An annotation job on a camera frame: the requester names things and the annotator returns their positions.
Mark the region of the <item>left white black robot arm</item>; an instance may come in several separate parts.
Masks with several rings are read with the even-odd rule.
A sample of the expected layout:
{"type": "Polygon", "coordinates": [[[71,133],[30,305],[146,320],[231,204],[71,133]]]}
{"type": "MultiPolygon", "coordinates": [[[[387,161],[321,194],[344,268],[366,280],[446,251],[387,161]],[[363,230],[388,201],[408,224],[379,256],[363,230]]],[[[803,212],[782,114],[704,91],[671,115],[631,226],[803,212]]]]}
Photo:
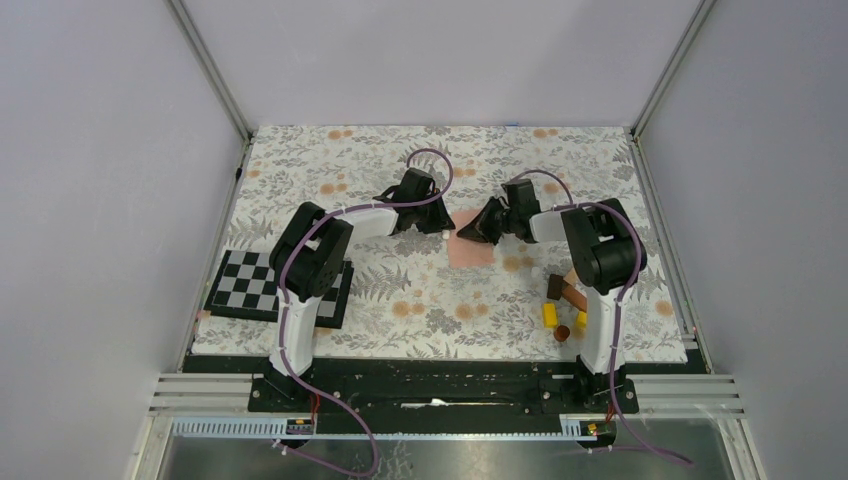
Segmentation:
{"type": "Polygon", "coordinates": [[[412,227],[424,234],[453,230],[442,195],[430,174],[410,168],[398,185],[369,203],[335,211],[313,202],[299,206],[270,255],[278,298],[270,362],[283,374],[271,395],[282,408],[296,411],[309,401],[311,387],[299,376],[312,365],[318,307],[345,265],[348,248],[412,227]]]}

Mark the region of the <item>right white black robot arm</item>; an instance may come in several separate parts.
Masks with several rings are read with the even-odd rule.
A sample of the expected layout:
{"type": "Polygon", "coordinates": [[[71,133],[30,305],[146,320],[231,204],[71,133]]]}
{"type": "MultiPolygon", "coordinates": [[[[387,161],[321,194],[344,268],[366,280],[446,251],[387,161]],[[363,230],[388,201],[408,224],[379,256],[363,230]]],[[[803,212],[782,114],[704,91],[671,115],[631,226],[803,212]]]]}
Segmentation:
{"type": "Polygon", "coordinates": [[[526,243],[565,242],[586,290],[587,332],[579,360],[592,374],[573,386],[575,402],[597,412],[613,398],[610,374],[624,364],[618,343],[626,303],[646,267],[643,243],[616,198],[544,211],[529,179],[502,185],[505,197],[490,198],[457,236],[495,245],[506,234],[526,243]]]}

